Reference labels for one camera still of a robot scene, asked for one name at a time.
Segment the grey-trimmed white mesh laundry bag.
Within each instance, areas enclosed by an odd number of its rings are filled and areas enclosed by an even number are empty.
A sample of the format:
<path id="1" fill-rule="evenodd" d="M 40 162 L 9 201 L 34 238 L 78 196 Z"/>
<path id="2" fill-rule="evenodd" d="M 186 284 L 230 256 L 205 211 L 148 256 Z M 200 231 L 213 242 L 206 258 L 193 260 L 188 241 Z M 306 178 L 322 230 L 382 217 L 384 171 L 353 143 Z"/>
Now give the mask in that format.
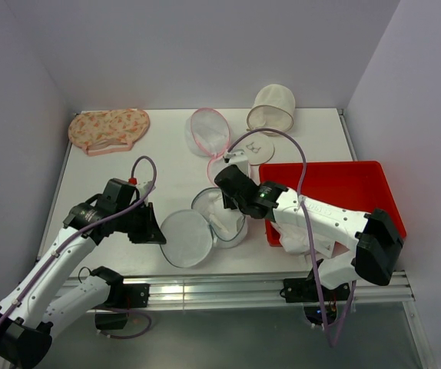
<path id="1" fill-rule="evenodd" d="M 211 226 L 198 211 L 191 207 L 176 211 L 161 224 L 161 231 L 167 243 L 161 246 L 166 261 L 176 268 L 192 268 L 219 248 Z"/>

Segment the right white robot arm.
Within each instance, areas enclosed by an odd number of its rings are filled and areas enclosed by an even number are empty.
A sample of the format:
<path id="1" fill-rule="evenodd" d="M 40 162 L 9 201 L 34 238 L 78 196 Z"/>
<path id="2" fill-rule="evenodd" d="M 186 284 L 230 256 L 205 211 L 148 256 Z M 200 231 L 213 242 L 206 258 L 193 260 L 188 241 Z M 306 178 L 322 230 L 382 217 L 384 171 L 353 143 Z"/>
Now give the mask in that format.
<path id="1" fill-rule="evenodd" d="M 308 198 L 282 184 L 256 184 L 236 165 L 214 179 L 229 208 L 253 218 L 307 233 L 313 277 L 311 297 L 322 300 L 356 279 L 377 286 L 390 283 L 403 249 L 403 239 L 384 210 L 351 211 Z"/>

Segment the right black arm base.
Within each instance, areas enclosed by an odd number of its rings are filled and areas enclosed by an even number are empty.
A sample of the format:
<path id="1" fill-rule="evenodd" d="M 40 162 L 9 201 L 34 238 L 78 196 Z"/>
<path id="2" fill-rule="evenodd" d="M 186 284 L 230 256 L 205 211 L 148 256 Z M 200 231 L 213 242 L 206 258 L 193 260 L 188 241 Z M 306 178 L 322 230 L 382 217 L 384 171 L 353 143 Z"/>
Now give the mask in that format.
<path id="1" fill-rule="evenodd" d="M 332 324 L 338 315 L 337 303 L 345 301 L 350 296 L 350 285 L 342 284 L 333 290 L 322 287 L 322 292 L 328 324 Z M 288 304 L 315 303 L 314 306 L 304 308 L 305 316 L 311 324 L 323 324 L 317 287 L 312 275 L 308 275 L 306 278 L 285 278 L 279 295 Z"/>

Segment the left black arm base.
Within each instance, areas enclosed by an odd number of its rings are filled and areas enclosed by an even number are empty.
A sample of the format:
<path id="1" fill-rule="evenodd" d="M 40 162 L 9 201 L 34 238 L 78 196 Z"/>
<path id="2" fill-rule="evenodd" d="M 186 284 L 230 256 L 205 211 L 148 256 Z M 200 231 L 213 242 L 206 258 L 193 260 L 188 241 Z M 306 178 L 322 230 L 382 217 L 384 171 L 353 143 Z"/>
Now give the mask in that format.
<path id="1" fill-rule="evenodd" d="M 98 306 L 98 310 L 102 310 L 94 315 L 94 325 L 98 333 L 124 340 L 140 337 L 148 332 L 152 328 L 152 318 L 141 311 L 141 308 L 147 307 L 149 296 L 150 285 L 147 283 L 123 284 L 113 292 L 111 298 Z M 142 324 L 143 328 L 135 334 L 118 334 L 118 331 L 132 323 Z"/>

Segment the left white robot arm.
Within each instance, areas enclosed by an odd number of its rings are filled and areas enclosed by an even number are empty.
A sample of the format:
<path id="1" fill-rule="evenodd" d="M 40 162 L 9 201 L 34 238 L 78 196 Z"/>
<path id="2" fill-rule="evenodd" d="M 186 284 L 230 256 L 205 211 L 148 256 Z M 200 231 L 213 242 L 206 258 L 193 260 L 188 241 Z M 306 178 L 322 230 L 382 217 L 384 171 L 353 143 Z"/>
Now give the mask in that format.
<path id="1" fill-rule="evenodd" d="M 147 201 L 155 182 L 112 178 L 104 192 L 75 205 L 53 245 L 24 280 L 0 301 L 0 357 L 19 368 L 33 368 L 52 341 L 92 308 L 123 311 L 127 289 L 121 274 L 92 270 L 83 285 L 58 297 L 70 273 L 105 238 L 125 234 L 133 244 L 165 244 Z"/>

